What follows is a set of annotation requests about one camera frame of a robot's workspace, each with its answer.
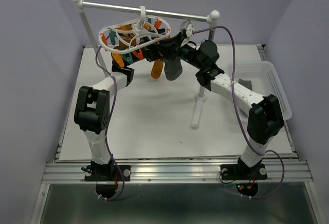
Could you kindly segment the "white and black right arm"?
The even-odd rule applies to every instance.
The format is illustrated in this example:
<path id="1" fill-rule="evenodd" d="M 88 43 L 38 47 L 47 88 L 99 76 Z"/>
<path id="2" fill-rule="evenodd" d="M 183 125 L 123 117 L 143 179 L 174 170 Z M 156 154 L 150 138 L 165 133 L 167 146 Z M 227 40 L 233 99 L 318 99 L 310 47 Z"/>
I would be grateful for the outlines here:
<path id="1" fill-rule="evenodd" d="M 246 148 L 237 163 L 225 165 L 219 176 L 223 182 L 267 179 L 262 164 L 263 157 L 269 153 L 270 141 L 284 125 L 278 98 L 256 93 L 236 82 L 234 74 L 228 75 L 216 64 L 219 59 L 217 46 L 205 40 L 198 48 L 183 44 L 183 33 L 154 43 L 147 49 L 148 61 L 162 60 L 168 68 L 171 63 L 177 66 L 184 61 L 198 71 L 198 83 L 221 97 L 232 102 L 235 113 L 242 110 L 248 117 L 247 127 L 242 128 Z"/>

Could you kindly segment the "white clip hanger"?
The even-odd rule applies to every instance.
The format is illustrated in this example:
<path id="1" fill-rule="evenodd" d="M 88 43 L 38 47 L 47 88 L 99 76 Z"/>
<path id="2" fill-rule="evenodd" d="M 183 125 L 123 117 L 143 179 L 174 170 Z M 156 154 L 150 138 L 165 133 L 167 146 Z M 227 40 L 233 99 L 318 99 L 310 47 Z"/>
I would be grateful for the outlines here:
<path id="1" fill-rule="evenodd" d="M 110 53 L 125 54 L 169 38 L 171 26 L 166 20 L 158 16 L 147 15 L 144 6 L 140 6 L 137 13 L 139 17 L 134 20 L 102 28 L 98 34 L 100 46 Z M 108 46 L 105 39 L 106 32 L 114 35 L 127 48 L 119 50 Z"/>

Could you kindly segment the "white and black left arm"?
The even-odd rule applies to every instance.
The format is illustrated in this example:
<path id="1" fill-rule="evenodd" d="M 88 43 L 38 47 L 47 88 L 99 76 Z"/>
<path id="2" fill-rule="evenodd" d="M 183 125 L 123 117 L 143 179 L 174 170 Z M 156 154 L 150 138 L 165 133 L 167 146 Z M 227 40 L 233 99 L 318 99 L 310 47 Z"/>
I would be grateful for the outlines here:
<path id="1" fill-rule="evenodd" d="M 107 141 L 107 131 L 117 101 L 118 91 L 129 86 L 134 77 L 131 65 L 147 60 L 161 61 L 164 53 L 155 43 L 132 52 L 132 61 L 126 62 L 123 55 L 113 52 L 111 70 L 107 77 L 93 86 L 82 86 L 78 91 L 74 112 L 74 123 L 84 133 L 92 154 L 89 165 L 82 167 L 85 181 L 122 181 L 128 177 L 124 171 L 129 165 L 118 165 Z"/>

